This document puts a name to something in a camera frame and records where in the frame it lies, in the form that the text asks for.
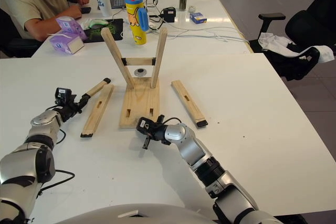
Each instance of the white table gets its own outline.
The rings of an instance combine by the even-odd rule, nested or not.
[[[224,7],[219,0],[187,0],[187,6],[196,6],[197,12],[201,12],[207,17],[207,23],[195,24],[189,19],[188,12],[178,11],[179,0],[159,0],[158,9],[173,6],[176,8],[175,22],[171,25],[175,27],[185,29],[203,29],[211,27],[228,27],[228,28],[216,28],[214,33],[223,36],[241,37],[241,34],[237,32],[235,25],[231,21],[229,15],[225,11]],[[97,10],[97,1],[90,0],[92,10],[90,14],[84,14],[78,22],[84,22],[87,18],[105,18],[101,12]],[[114,9],[113,13],[118,12],[120,9]],[[149,8],[149,14],[158,14],[159,12],[155,8]],[[126,10],[114,15],[113,18],[123,18],[128,20]],[[168,24],[163,26],[168,28],[170,35],[177,35],[182,30],[175,29]],[[191,31],[184,33],[185,35],[198,35],[198,36],[211,36],[213,34],[206,31]],[[127,23],[123,26],[124,38],[117,41],[117,45],[123,54],[123,56],[132,57],[154,57],[156,52],[156,44],[158,43],[158,35],[148,34],[147,43],[145,45],[136,45],[133,40],[131,29]],[[219,41],[214,38],[168,38],[165,47],[165,52],[168,55],[185,53],[197,53],[203,54],[206,57],[210,52],[215,53],[235,53],[235,54],[249,54],[250,49],[245,42],[232,41],[228,42]],[[84,56],[96,56],[105,55],[108,53],[108,49],[104,42],[85,44],[85,47],[80,49],[71,57],[84,57]],[[47,40],[33,55],[34,58],[45,57],[69,57],[67,54],[62,54],[53,49],[50,42]]]
[[[82,95],[105,77],[115,85],[92,139],[80,133],[98,96],[63,125],[67,138],[54,148],[56,168],[76,178],[44,192],[34,223],[140,202],[215,218],[213,201],[176,146],[152,141],[145,151],[143,135],[118,129],[126,83],[111,56],[4,59],[0,73],[0,157],[24,141],[30,120],[53,104],[57,87]],[[160,112],[190,126],[262,210],[285,215],[336,209],[335,161],[262,54],[165,53],[159,78]],[[205,114],[205,129],[195,128],[171,88],[176,79]],[[52,182],[63,178],[56,175]]]

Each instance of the chair armrest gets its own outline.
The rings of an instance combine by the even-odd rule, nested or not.
[[[8,48],[19,48],[19,49],[33,49],[36,50],[42,45],[42,42],[34,40],[34,39],[12,39],[8,43]]]
[[[284,20],[286,16],[282,13],[261,13],[258,18],[262,20]]]
[[[267,32],[269,25],[271,24],[272,20],[284,20],[286,16],[282,13],[264,13],[259,14],[258,18],[263,20],[258,39],[261,33]]]
[[[41,45],[42,42],[34,39],[12,39],[4,49],[10,57],[27,58],[31,57]]]

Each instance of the purple tissue box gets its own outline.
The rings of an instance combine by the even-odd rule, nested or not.
[[[65,31],[72,34],[78,34],[82,40],[86,40],[88,38],[82,27],[75,21],[74,18],[62,16],[56,18],[56,21],[61,27],[62,32]]]
[[[68,54],[74,54],[84,46],[84,43],[80,39],[79,35],[64,31],[53,35],[50,42],[55,50],[66,52]]]

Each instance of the white cloth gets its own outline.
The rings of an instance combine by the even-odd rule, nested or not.
[[[263,49],[276,52],[277,54],[281,54],[282,56],[288,58],[296,57],[307,51],[309,48],[311,48],[309,47],[302,52],[293,52],[287,48],[287,45],[289,43],[292,43],[292,41],[290,41],[285,37],[279,37],[271,33],[261,33],[258,42]],[[320,52],[319,63],[324,63],[335,59],[334,54],[330,47],[327,46],[313,46],[313,47],[315,47]]]

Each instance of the wooden plank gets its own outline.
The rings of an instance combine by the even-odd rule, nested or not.
[[[110,32],[110,29],[107,28],[107,27],[104,27],[101,30],[101,36],[103,37],[103,39],[104,39],[107,47],[109,48],[115,62],[117,63],[117,66],[118,66],[120,72],[122,73],[122,76],[124,76],[124,79],[127,83],[127,86],[130,89],[133,89],[133,87],[134,87],[133,78],[132,78],[128,68],[125,67],[124,64],[122,63],[121,52],[119,51],[119,48],[118,48],[116,42],[114,41],[114,38],[113,38],[113,36]]]
[[[155,58],[122,58],[122,62],[126,66],[154,66]]]
[[[172,81],[172,86],[197,127],[204,127],[208,125],[204,115],[199,110],[196,103],[193,101],[188,91],[183,86],[182,82],[180,80]]]
[[[111,82],[111,79],[105,78],[101,82],[99,82],[96,86],[94,86],[92,89],[90,89],[86,94],[88,94],[90,97],[94,96],[97,92],[99,92],[105,84],[108,84]]]
[[[150,77],[135,77],[134,89],[126,88],[120,114],[120,128],[135,128],[140,117],[156,121],[160,112],[160,88],[151,88]]]
[[[98,101],[93,107],[80,137],[92,137],[96,132],[100,119],[104,114],[108,101],[110,100],[113,88],[114,86],[112,84],[106,84],[103,86],[98,97]]]
[[[163,27],[160,30],[160,36],[159,36],[159,41],[158,46],[156,47],[156,63],[153,68],[153,73],[152,73],[152,81],[151,81],[151,88],[155,89],[156,83],[157,83],[157,78],[159,76],[159,71],[160,71],[160,66],[161,66],[161,61],[162,61],[162,56],[163,56],[163,50],[164,50],[164,45],[166,43],[167,39],[167,28]]]

